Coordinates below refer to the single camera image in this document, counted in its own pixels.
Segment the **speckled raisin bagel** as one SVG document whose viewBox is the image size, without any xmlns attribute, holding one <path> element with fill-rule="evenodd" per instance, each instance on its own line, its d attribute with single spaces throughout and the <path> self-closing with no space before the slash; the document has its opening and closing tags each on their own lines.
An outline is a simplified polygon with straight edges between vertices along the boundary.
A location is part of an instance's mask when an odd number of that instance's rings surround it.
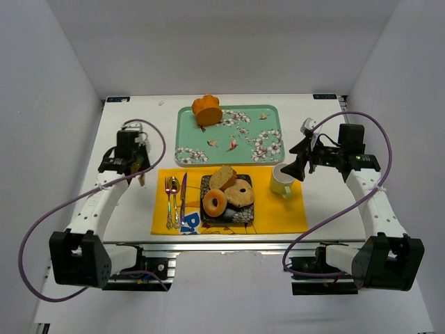
<svg viewBox="0 0 445 334">
<path fill-rule="evenodd" d="M 245 207 L 254 202 L 254 191 L 249 182 L 236 179 L 235 183 L 224 191 L 227 202 L 235 207 Z"/>
</svg>

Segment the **brown bread slice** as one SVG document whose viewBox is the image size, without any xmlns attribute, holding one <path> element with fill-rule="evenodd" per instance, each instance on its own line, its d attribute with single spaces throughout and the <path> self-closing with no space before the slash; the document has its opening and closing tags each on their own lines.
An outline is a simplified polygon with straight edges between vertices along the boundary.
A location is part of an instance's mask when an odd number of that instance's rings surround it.
<svg viewBox="0 0 445 334">
<path fill-rule="evenodd" d="M 236 171 L 230 166 L 222 166 L 209 179 L 210 189 L 225 191 L 234 185 L 237 178 Z"/>
</svg>

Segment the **golden plain bagel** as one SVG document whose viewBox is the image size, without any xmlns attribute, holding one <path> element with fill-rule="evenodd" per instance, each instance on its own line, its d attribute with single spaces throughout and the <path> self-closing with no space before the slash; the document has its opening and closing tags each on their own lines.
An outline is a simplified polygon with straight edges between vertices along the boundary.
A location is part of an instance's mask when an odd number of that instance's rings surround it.
<svg viewBox="0 0 445 334">
<path fill-rule="evenodd" d="M 202 200 L 204 212 L 212 217 L 218 217 L 223 214 L 227 207 L 227 198 L 220 189 L 211 189 Z"/>
</svg>

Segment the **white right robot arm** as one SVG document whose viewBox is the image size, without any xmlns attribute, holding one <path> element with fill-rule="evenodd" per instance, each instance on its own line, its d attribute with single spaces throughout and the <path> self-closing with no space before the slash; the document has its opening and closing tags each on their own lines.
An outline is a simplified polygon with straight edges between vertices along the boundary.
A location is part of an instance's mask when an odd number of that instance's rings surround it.
<svg viewBox="0 0 445 334">
<path fill-rule="evenodd" d="M 299 181 L 305 168 L 313 173 L 317 166 L 337 169 L 352 193 L 364 226 L 366 241 L 354 248 L 339 241 L 323 242 L 313 260 L 291 258 L 284 269 L 294 278 L 353 279 L 361 288 L 408 291 L 412 288 L 425 248 L 423 242 L 408 236 L 379 184 L 383 176 L 378 160 L 365 153 L 364 127 L 342 124 L 337 143 L 321 143 L 316 122 L 306 119 L 301 127 L 304 139 L 290 149 L 296 160 L 281 169 Z"/>
</svg>

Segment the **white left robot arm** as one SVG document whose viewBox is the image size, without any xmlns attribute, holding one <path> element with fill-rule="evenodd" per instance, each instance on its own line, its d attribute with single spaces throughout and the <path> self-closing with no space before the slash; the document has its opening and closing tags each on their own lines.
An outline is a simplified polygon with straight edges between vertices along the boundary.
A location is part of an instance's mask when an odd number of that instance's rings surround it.
<svg viewBox="0 0 445 334">
<path fill-rule="evenodd" d="M 55 281 L 105 288 L 112 276 L 163 275 L 140 246 L 106 245 L 108 222 L 132 180 L 144 182 L 151 164 L 145 133 L 125 127 L 106 151 L 94 191 L 62 232 L 49 239 Z M 156 182 L 154 234 L 288 234 L 304 232 L 307 219 L 299 185 L 272 191 L 271 168 L 161 169 Z"/>
</svg>

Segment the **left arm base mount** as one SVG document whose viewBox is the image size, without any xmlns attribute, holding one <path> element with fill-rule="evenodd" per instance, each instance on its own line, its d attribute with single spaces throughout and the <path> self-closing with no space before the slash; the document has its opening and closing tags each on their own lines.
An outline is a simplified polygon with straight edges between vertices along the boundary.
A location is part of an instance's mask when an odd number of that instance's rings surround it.
<svg viewBox="0 0 445 334">
<path fill-rule="evenodd" d="M 136 263 L 112 275 L 104 291 L 166 292 L 175 276 L 177 253 L 149 250 L 142 245 L 118 244 L 136 250 Z"/>
</svg>

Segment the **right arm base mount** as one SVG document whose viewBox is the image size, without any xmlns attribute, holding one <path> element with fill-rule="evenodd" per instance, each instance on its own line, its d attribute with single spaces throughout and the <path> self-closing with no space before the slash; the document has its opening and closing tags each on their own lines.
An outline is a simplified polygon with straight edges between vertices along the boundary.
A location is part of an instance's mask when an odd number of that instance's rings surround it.
<svg viewBox="0 0 445 334">
<path fill-rule="evenodd" d="M 337 274 L 339 270 L 326 262 L 328 246 L 346 246 L 337 242 L 322 242 L 312 256 L 291 256 L 290 269 L 298 271 L 291 276 L 294 296 L 357 295 L 358 289 L 349 274 Z"/>
</svg>

